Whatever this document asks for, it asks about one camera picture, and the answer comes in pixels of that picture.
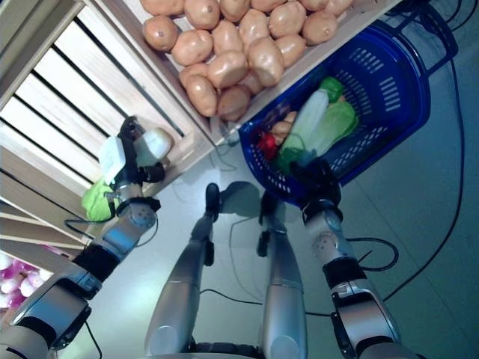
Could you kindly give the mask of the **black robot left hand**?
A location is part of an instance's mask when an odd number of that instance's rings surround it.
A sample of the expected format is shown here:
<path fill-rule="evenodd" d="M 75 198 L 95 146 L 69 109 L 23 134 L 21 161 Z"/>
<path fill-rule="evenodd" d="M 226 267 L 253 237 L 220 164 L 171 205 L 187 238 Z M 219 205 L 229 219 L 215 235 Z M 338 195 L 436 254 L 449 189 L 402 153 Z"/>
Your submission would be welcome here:
<path fill-rule="evenodd" d="M 100 147 L 99 163 L 106 185 L 161 182 L 165 178 L 162 160 L 174 145 L 164 129 L 145 129 L 136 116 L 127 117 L 118 132 Z"/>

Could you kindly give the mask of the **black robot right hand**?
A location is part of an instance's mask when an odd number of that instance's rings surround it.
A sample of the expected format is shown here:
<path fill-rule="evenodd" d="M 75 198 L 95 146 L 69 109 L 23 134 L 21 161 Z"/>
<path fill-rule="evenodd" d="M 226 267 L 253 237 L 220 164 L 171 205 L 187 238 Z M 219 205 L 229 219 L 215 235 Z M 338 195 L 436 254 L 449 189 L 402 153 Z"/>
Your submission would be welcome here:
<path fill-rule="evenodd" d="M 296 196 L 300 209 L 320 200 L 325 200 L 334 206 L 338 206 L 341 202 L 338 179 L 325 159 L 317 157 L 305 166 L 292 162 L 290 171 L 302 189 L 302 194 Z"/>

